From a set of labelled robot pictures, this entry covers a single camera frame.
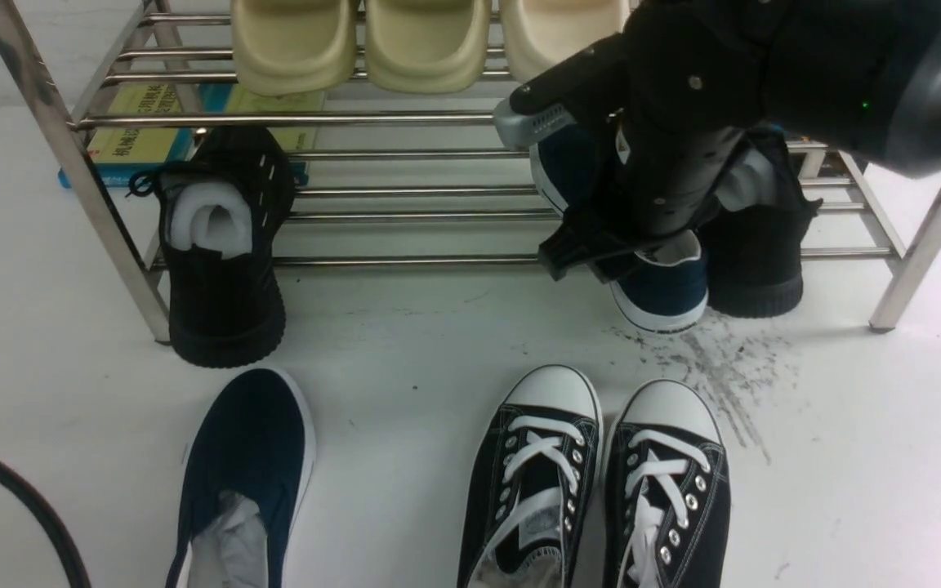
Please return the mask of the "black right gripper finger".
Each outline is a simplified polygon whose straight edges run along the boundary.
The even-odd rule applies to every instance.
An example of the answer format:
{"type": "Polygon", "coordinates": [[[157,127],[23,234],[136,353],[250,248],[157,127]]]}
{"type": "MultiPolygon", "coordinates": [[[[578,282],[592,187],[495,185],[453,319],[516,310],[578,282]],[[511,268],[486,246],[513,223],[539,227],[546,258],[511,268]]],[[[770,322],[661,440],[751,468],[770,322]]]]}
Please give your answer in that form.
{"type": "Polygon", "coordinates": [[[589,224],[591,272],[602,283],[706,284],[708,254],[696,230],[711,217],[695,216],[681,230],[658,235],[595,217],[589,224]]]}
{"type": "Polygon", "coordinates": [[[539,244],[537,260],[557,282],[582,265],[599,282],[611,283],[643,265],[631,249],[636,244],[632,227],[612,212],[597,206],[568,206],[560,227],[539,244]]]}

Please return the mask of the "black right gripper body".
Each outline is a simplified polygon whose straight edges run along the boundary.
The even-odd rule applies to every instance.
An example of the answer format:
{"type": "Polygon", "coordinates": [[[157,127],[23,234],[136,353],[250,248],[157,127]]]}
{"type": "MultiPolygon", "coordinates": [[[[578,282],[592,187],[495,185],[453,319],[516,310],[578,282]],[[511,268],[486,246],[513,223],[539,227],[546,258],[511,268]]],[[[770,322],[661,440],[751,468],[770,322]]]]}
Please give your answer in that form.
{"type": "Polygon", "coordinates": [[[712,190],[762,113],[774,38],[770,1],[646,1],[620,33],[523,83],[494,109],[504,146],[569,124],[596,142],[590,196],[570,204],[579,238],[661,238],[711,215],[712,190]]]}

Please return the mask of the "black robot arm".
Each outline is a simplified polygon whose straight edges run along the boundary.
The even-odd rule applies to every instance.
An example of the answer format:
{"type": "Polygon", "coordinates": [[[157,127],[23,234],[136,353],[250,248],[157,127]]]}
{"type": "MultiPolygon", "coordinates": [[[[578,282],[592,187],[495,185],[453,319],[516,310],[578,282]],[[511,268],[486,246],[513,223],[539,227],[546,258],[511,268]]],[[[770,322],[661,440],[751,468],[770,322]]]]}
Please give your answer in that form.
{"type": "Polygon", "coordinates": [[[702,222],[762,123],[908,177],[941,171],[941,1],[649,1],[493,111],[508,149],[569,124],[593,137],[590,196],[537,258],[604,283],[624,275],[615,256],[702,222]]]}

